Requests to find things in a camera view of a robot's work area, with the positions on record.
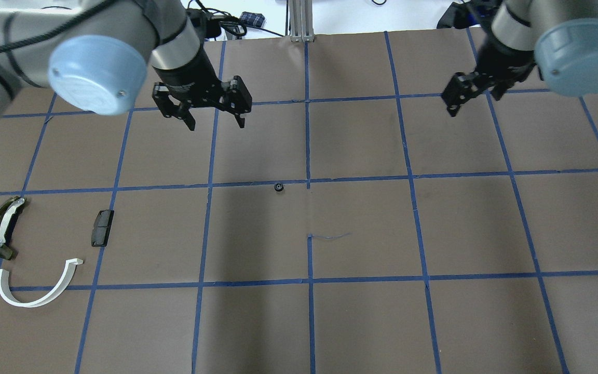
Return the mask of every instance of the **light blue end cap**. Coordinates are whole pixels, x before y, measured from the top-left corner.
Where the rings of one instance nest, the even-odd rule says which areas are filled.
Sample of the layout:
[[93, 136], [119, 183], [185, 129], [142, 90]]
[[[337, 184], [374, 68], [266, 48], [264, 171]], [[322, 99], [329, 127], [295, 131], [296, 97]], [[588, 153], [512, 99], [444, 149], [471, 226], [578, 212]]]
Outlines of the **light blue end cap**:
[[570, 97], [598, 93], [598, 19], [574, 19], [546, 31], [534, 57], [551, 90]]
[[111, 116], [125, 113], [135, 104], [145, 78], [147, 64], [142, 55], [109, 36], [76, 36], [50, 55], [50, 86], [83, 111]]

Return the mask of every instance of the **white curved plastic part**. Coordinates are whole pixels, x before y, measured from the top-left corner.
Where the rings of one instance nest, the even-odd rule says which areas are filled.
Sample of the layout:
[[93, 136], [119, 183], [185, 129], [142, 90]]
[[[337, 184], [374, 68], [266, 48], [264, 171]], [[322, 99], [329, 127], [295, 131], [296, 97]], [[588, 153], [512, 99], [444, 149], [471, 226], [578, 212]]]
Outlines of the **white curved plastic part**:
[[8, 226], [10, 225], [10, 219], [12, 218], [12, 215], [14, 215], [17, 209], [23, 206], [25, 202], [25, 198], [17, 199], [9, 205], [8, 209], [6, 210], [6, 213], [4, 213], [4, 216], [2, 217], [2, 222], [0, 223], [0, 247], [6, 244], [6, 232], [8, 231]]
[[8, 270], [0, 269], [0, 295], [4, 301], [16, 307], [40, 307], [56, 299], [62, 292], [64, 292], [66, 287], [69, 286], [71, 279], [73, 279], [75, 267], [77, 265], [81, 265], [81, 263], [83, 263], [83, 260], [80, 260], [79, 258], [71, 258], [70, 260], [66, 260], [66, 265], [64, 265], [64, 273], [61, 275], [61, 278], [59, 279], [59, 282], [57, 282], [56, 286], [50, 292], [48, 292], [47, 295], [36, 301], [30, 301], [29, 303], [22, 303], [14, 298], [14, 296], [10, 293], [10, 287], [8, 284], [10, 273]]

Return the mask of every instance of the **black cable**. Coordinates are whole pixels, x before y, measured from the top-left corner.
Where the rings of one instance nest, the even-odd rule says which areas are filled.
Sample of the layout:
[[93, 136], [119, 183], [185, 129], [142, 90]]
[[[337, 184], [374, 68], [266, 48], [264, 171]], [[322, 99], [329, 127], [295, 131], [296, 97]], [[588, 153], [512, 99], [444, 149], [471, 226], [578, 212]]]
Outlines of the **black cable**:
[[[234, 36], [245, 36], [249, 29], [239, 18], [237, 17], [226, 17], [223, 21], [219, 21], [219, 24], [225, 31], [234, 35]], [[243, 31], [238, 30], [238, 26], [241, 26]]]
[[116, 2], [117, 2], [117, 0], [104, 0], [103, 2], [98, 3], [97, 5], [85, 10], [84, 12], [81, 12], [80, 14], [76, 15], [72, 19], [69, 19], [64, 24], [60, 24], [59, 26], [48, 31], [45, 34], [31, 36], [31, 37], [23, 39], [21, 41], [16, 41], [13, 43], [7, 43], [7, 44], [0, 45], [0, 53], [8, 52], [10, 50], [19, 49], [22, 47], [27, 47], [29, 45], [34, 45], [37, 43], [41, 43], [41, 42], [50, 40], [53, 37], [59, 35], [60, 33], [63, 33], [64, 31], [67, 31], [71, 28], [74, 28], [78, 24], [86, 21], [87, 19], [90, 19], [91, 17], [95, 16], [96, 14], [99, 14], [100, 12], [107, 9], [108, 7], [110, 7], [111, 5], [113, 5]]
[[59, 5], [50, 5], [49, 7], [42, 7], [41, 9], [50, 9], [50, 8], [57, 8], [57, 9], [68, 9], [68, 10], [71, 10], [71, 8], [68, 8], [68, 7], [60, 7]]
[[211, 14], [223, 14], [228, 17], [234, 17], [230, 12], [225, 12], [224, 10], [218, 10], [214, 8], [206, 8], [206, 11], [210, 12]]
[[200, 2], [200, 0], [195, 0], [195, 2], [197, 3], [197, 6], [200, 7], [200, 9], [207, 11], [207, 8], [204, 7], [204, 5], [202, 5], [202, 2]]
[[285, 1], [285, 35], [290, 35], [290, 0]]
[[258, 28], [258, 26], [250, 26], [249, 25], [248, 28], [249, 29], [261, 30], [261, 31], [266, 31], [266, 32], [268, 32], [270, 34], [278, 35], [278, 36], [281, 36], [281, 37], [285, 36], [285, 35], [280, 35], [279, 33], [276, 33], [275, 31], [271, 31], [271, 30], [267, 30], [267, 29], [263, 29], [263, 28]]

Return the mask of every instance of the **dark curved plastic part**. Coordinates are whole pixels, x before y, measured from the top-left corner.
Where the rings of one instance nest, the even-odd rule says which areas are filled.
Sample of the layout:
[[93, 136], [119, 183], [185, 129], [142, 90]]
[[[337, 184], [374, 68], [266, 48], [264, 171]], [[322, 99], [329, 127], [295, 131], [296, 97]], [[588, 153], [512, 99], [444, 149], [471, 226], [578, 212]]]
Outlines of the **dark curved plastic part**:
[[[0, 206], [0, 225], [2, 224], [2, 218], [4, 216], [4, 213], [6, 213], [10, 204], [14, 203], [19, 198], [20, 198], [19, 196], [14, 196], [14, 197], [8, 199], [2, 206]], [[25, 206], [25, 204], [23, 204], [23, 206], [18, 208], [18, 210], [15, 212], [15, 215], [19, 215], [20, 211], [22, 210], [22, 208], [24, 208], [24, 206]], [[15, 222], [15, 220], [12, 219], [10, 222], [11, 222], [11, 224], [9, 225], [8, 230], [6, 232], [7, 241], [10, 241], [10, 236], [12, 235], [12, 228], [14, 227], [13, 223]], [[0, 246], [0, 258], [3, 258], [4, 260], [10, 260], [10, 259], [14, 258], [16, 255], [17, 255], [17, 251], [10, 248], [6, 244], [4, 244], [3, 246]]]

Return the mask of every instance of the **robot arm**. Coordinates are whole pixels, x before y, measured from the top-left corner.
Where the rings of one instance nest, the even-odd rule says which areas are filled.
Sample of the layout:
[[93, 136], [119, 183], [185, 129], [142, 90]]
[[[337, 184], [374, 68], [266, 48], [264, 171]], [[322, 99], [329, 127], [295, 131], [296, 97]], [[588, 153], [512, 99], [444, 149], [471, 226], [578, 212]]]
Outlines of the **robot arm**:
[[251, 95], [239, 76], [226, 82], [216, 76], [202, 47], [206, 36], [214, 36], [213, 25], [207, 28], [206, 15], [184, 9], [180, 0], [81, 0], [71, 11], [0, 9], [0, 117], [23, 87], [51, 87], [85, 111], [125, 113], [150, 61], [162, 81], [153, 95], [163, 116], [180, 118], [192, 130], [189, 109], [212, 106], [234, 114], [243, 127]]
[[442, 93], [447, 111], [491, 89], [500, 100], [534, 69], [558, 94], [598, 93], [598, 0], [471, 0], [453, 3], [438, 28], [479, 23], [486, 33], [477, 66], [456, 73]]

